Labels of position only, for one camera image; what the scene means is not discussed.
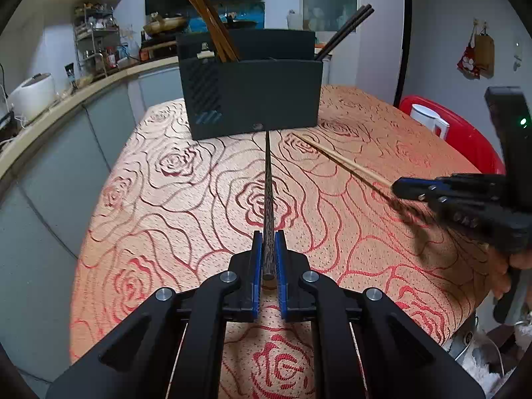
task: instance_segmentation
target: red chair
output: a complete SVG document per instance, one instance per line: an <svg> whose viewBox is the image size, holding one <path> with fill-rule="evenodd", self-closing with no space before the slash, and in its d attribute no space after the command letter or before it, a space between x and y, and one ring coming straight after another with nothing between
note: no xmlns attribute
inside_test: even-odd
<svg viewBox="0 0 532 399"><path fill-rule="evenodd" d="M489 141L466 120L442 105L418 95L405 97L401 100L399 109L410 115L414 103L433 109L449 123L451 127L447 132L447 143L465 156L480 172L483 174L506 173L501 158Z"/></svg>

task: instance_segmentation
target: white mug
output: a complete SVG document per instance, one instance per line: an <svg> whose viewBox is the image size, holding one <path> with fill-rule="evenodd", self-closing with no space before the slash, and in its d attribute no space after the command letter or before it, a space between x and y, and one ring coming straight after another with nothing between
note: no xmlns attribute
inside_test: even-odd
<svg viewBox="0 0 532 399"><path fill-rule="evenodd" d="M410 116L419 121L423 126L427 127L432 133L436 133L436 128L439 127L440 138L445 139L447 131L449 130L449 123L441 118L437 112L422 105L412 105Z"/></svg>

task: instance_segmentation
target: round table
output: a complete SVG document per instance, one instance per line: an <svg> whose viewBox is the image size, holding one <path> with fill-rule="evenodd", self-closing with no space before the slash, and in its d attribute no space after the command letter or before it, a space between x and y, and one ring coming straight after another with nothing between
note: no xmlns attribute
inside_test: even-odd
<svg viewBox="0 0 532 399"><path fill-rule="evenodd" d="M318 126L298 129L394 181L477 172L394 107L353 87L323 87ZM379 287L442 344L485 297L486 254L293 135L270 133L276 229L288 248L345 288ZM185 102L151 107L98 200L71 311L75 361L161 286L197 287L262 229L264 132L192 141ZM220 397L311 397L310 325L285 324L263 289L259 321L228 324Z"/></svg>

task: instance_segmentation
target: human hand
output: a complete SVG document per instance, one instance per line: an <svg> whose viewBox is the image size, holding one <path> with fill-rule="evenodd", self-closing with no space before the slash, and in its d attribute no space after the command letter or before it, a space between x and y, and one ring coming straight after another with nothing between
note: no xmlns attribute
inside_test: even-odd
<svg viewBox="0 0 532 399"><path fill-rule="evenodd" d="M493 295L497 300L510 291L512 282L507 274L508 267L512 266L520 270L532 269L532 250L517 254L501 254L494 247L488 249L488 279ZM527 303L532 308L532 286L529 286L527 293Z"/></svg>

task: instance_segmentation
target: cabinet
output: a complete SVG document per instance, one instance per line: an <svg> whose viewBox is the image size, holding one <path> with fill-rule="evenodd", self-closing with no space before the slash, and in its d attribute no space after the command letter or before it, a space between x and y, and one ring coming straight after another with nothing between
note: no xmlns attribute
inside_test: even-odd
<svg viewBox="0 0 532 399"><path fill-rule="evenodd" d="M51 135L18 177L43 220L78 256L108 174L87 112L80 109Z"/></svg>
<svg viewBox="0 0 532 399"><path fill-rule="evenodd" d="M135 130L127 84L113 87L108 93L89 103L87 112L105 161L113 168L129 136Z"/></svg>
<svg viewBox="0 0 532 399"><path fill-rule="evenodd" d="M183 97L178 67L154 71L138 77L146 109L158 103Z"/></svg>
<svg viewBox="0 0 532 399"><path fill-rule="evenodd" d="M15 183L0 205L0 339L19 369L53 381L70 365L68 326L76 261Z"/></svg>

